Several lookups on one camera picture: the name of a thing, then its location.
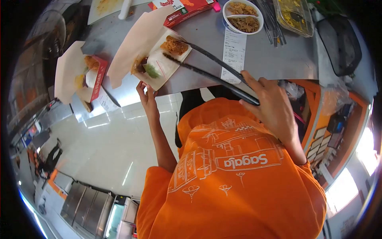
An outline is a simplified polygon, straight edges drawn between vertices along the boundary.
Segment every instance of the stainless steel cabinet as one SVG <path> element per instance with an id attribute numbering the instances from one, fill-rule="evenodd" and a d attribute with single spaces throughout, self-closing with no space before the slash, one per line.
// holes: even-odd
<path id="1" fill-rule="evenodd" d="M 73 183 L 61 216 L 84 237 L 102 238 L 112 203 L 111 195 Z"/>

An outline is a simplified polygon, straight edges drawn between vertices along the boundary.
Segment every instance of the receipt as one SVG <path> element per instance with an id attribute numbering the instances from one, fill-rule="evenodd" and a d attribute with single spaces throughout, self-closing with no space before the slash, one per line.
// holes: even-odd
<path id="1" fill-rule="evenodd" d="M 246 43 L 247 35 L 237 34 L 227 28 L 225 29 L 223 61 L 238 72 L 244 68 Z M 239 84 L 241 82 L 241 80 L 224 67 L 222 67 L 222 75 L 220 78 L 231 84 Z"/>
<path id="2" fill-rule="evenodd" d="M 97 101 L 100 105 L 105 109 L 107 112 L 115 111 L 116 109 L 119 109 L 120 107 L 116 105 L 112 99 L 109 97 L 107 92 L 104 90 L 104 88 L 101 86 L 99 89 L 99 95 L 97 98 Z"/>

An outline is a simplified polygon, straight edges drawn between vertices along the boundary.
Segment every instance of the metal table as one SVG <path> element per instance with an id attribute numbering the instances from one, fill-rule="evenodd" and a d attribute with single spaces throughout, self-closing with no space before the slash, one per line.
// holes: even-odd
<path id="1" fill-rule="evenodd" d="M 83 35 L 85 51 L 98 45 L 95 52 L 101 58 L 111 63 L 126 34 L 143 12 L 150 12 L 147 4 L 133 7 L 134 14 L 125 20 L 119 20 L 116 12 L 94 23 Z M 223 58 L 223 43 L 225 27 L 223 15 L 213 10 L 200 13 L 173 28 L 187 41 L 192 42 L 216 57 Z M 269 44 L 265 30 L 247 36 L 244 69 L 254 78 L 265 77 L 269 80 L 278 79 L 318 79 L 318 69 L 314 54 L 313 38 L 304 38 L 292 32 L 284 31 L 287 44 L 275 48 Z M 197 51 L 191 51 L 186 63 L 202 68 L 220 76 L 221 66 Z M 140 101 L 135 90 L 139 80 L 135 76 L 126 75 L 122 85 L 112 89 L 110 80 L 104 77 L 102 86 L 123 107 Z M 188 69 L 179 68 L 174 75 L 159 90 L 158 95 L 177 93 L 185 90 L 216 85 L 213 81 L 200 76 Z M 248 86 L 241 83 L 241 89 L 256 95 Z M 88 113 L 79 98 L 72 97 L 73 112 L 79 122 L 105 113 L 102 106 L 93 101 L 93 111 Z"/>

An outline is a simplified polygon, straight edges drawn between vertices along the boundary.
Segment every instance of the hand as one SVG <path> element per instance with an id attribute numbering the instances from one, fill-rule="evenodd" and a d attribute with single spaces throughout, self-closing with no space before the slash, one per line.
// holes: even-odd
<path id="1" fill-rule="evenodd" d="M 150 85 L 147 85 L 147 92 L 144 93 L 145 85 L 140 81 L 137 85 L 137 92 L 139 94 L 139 98 L 141 99 L 142 106 L 144 111 L 146 112 L 147 119 L 149 123 L 159 121 L 159 110 L 157 107 L 157 102 L 155 101 L 155 97 L 158 92 L 153 93 L 153 89 Z"/>
<path id="2" fill-rule="evenodd" d="M 240 100 L 247 110 L 252 112 L 283 144 L 299 143 L 298 127 L 293 109 L 283 88 L 277 80 L 260 77 L 256 81 L 248 71 L 241 71 L 248 85 L 256 92 L 260 106 L 254 106 Z"/>

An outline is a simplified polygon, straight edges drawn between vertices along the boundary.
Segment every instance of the white bowl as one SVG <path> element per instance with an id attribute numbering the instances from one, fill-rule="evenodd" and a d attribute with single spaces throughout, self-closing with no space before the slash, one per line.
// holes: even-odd
<path id="1" fill-rule="evenodd" d="M 259 16 L 253 16 L 253 15 L 233 15 L 230 11 L 228 11 L 228 8 L 230 7 L 230 3 L 231 2 L 241 2 L 241 3 L 244 3 L 246 4 L 247 6 L 251 6 L 253 7 L 256 11 L 257 11 L 257 14 Z M 243 18 L 243 17 L 246 17 L 246 16 L 251 16 L 253 18 L 256 18 L 258 21 L 259 21 L 259 29 L 255 32 L 252 32 L 252 33 L 245 33 L 245 32 L 242 32 L 240 30 L 238 30 L 237 28 L 235 28 L 229 21 L 227 18 L 229 17 L 233 17 L 233 18 Z M 235 32 L 235 33 L 241 33 L 241 34 L 245 34 L 245 35 L 253 35 L 253 34 L 256 34 L 258 33 L 259 31 L 261 31 L 263 25 L 264 25 L 264 17 L 260 11 L 260 9 L 258 7 L 256 7 L 256 5 L 254 5 L 253 3 L 251 3 L 250 1 L 247 1 L 247 0 L 229 0 L 228 2 L 226 2 L 223 6 L 223 17 L 224 17 L 224 25 L 226 28 L 228 28 L 229 30 Z"/>

